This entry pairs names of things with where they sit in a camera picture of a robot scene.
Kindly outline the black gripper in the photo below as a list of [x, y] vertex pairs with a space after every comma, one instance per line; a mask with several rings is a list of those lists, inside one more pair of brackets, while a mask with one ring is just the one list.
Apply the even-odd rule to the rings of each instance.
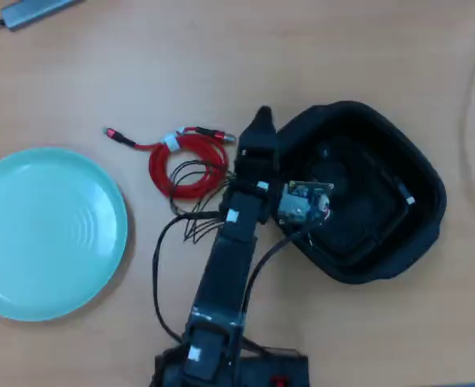
[[278, 138], [269, 106], [261, 106], [240, 134], [234, 173], [238, 180], [246, 181], [253, 187], [278, 190]]

